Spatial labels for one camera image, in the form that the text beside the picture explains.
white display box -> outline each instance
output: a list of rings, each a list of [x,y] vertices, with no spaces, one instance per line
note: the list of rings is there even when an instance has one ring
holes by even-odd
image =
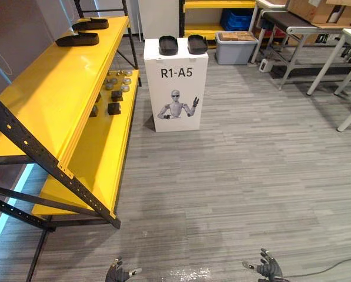
[[[158,39],[147,39],[144,61],[156,131],[200,129],[208,54],[190,54],[178,38],[178,54],[163,56]]]

robot picture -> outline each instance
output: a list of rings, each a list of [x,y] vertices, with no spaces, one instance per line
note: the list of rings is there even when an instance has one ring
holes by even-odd
[[[199,99],[196,97],[193,100],[192,108],[190,109],[187,104],[183,104],[179,102],[180,92],[176,89],[171,91],[171,99],[172,103],[166,104],[163,106],[159,114],[157,115],[160,119],[179,119],[181,118],[180,114],[182,113],[182,109],[185,110],[187,116],[193,116],[195,114],[196,107],[199,103]]]

blue crate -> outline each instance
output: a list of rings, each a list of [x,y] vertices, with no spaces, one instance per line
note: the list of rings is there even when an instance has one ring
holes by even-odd
[[[220,24],[225,31],[247,31],[251,18],[252,9],[224,9]]]

yellow shelf board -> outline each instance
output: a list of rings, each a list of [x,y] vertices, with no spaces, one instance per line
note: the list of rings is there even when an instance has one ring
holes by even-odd
[[[254,8],[255,1],[186,1],[183,11],[187,9],[215,9],[215,8]]]
[[[223,31],[223,27],[218,23],[206,24],[187,24],[185,26],[185,37],[193,34],[198,34],[206,37],[207,40],[214,40],[217,31]]]
[[[94,46],[53,43],[0,95],[1,102],[67,167],[128,17],[108,18]],[[0,132],[0,156],[24,155]]]
[[[117,77],[119,82],[114,90],[120,89],[123,77]],[[113,213],[113,208],[121,179],[138,77],[139,71],[134,70],[130,76],[132,81],[129,85],[130,91],[123,93],[123,101],[120,102],[120,115],[108,115],[107,104],[112,102],[111,90],[101,91],[102,97],[96,103],[98,115],[89,117],[69,163],[71,172],[111,211],[111,216],[114,218],[116,215]],[[39,196],[91,209],[52,176],[48,176]],[[32,214],[48,216],[74,213],[36,204]]]

black cable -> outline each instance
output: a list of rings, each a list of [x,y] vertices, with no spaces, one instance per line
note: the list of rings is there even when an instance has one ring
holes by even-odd
[[[342,263],[346,263],[347,261],[351,261],[351,258],[347,259],[347,260],[342,260],[336,264],[334,264],[333,266],[323,270],[323,271],[319,271],[319,272],[314,272],[314,273],[307,273],[307,274],[301,274],[301,275],[291,275],[291,276],[284,276],[284,278],[295,278],[295,277],[305,277],[305,276],[311,276],[311,275],[317,275],[317,274],[321,274],[324,272],[327,272],[328,270],[331,270],[333,268],[335,268],[336,266],[342,264]]]

